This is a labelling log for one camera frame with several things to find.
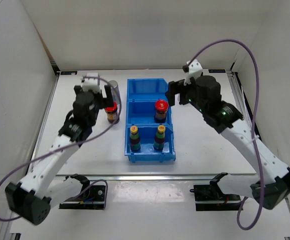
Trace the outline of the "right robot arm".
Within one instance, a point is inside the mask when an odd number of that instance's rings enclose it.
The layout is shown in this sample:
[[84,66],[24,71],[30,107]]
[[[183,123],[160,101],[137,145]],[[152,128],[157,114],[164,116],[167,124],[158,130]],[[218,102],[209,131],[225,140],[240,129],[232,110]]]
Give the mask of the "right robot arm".
[[276,157],[258,138],[240,111],[222,100],[221,85],[213,76],[202,75],[171,81],[165,93],[170,106],[191,104],[204,121],[223,138],[232,143],[257,173],[256,176],[231,175],[222,172],[209,182],[209,193],[215,200],[226,195],[239,195],[256,200],[263,208],[272,210],[290,194],[290,167]]

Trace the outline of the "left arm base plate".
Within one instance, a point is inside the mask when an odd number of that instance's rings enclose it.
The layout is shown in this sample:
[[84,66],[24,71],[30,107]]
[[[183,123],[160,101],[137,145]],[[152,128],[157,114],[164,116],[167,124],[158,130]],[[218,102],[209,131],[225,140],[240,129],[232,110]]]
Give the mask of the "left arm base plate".
[[60,210],[104,210],[107,205],[108,183],[106,180],[91,182],[86,192],[72,200],[60,203]]

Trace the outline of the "yellow-cap sauce bottle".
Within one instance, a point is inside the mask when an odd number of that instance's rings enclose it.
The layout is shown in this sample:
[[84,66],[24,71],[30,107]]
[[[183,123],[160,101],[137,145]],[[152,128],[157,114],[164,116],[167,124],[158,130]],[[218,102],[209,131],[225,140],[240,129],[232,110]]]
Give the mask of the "yellow-cap sauce bottle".
[[130,127],[129,144],[132,151],[139,151],[141,149],[141,139],[136,125]]
[[157,127],[157,132],[154,137],[153,147],[156,150],[162,150],[165,144],[165,137],[166,137],[166,127],[164,125],[159,125]]

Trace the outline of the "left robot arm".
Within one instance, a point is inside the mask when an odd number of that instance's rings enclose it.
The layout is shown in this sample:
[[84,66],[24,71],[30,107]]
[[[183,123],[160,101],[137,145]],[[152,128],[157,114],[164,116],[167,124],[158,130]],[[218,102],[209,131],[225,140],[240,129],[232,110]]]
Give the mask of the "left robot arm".
[[41,224],[50,210],[69,199],[85,201],[90,195],[90,181],[83,175],[66,176],[62,183],[51,182],[67,160],[76,153],[92,134],[99,111],[112,107],[111,87],[100,89],[76,85],[72,110],[50,147],[46,157],[40,159],[18,183],[10,182],[5,188],[9,209],[33,225]]

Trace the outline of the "red-lid sauce jar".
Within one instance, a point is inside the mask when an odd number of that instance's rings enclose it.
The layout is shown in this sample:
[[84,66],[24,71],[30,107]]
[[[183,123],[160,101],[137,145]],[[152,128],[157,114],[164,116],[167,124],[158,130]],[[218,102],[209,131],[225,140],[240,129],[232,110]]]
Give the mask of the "red-lid sauce jar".
[[156,123],[164,123],[167,118],[167,112],[169,108],[169,104],[164,99],[159,99],[155,103],[155,114],[154,120]]
[[118,115],[118,105],[114,101],[113,106],[106,107],[105,108],[107,121],[111,124],[117,124],[120,121],[119,115]]

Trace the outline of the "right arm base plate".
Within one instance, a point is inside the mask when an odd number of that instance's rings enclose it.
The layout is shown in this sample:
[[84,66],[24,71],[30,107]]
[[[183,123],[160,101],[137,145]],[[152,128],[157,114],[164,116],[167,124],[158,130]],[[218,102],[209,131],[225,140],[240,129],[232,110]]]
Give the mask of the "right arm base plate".
[[194,194],[197,212],[238,211],[242,202],[236,194],[218,195],[211,190],[210,185],[194,185],[189,192]]

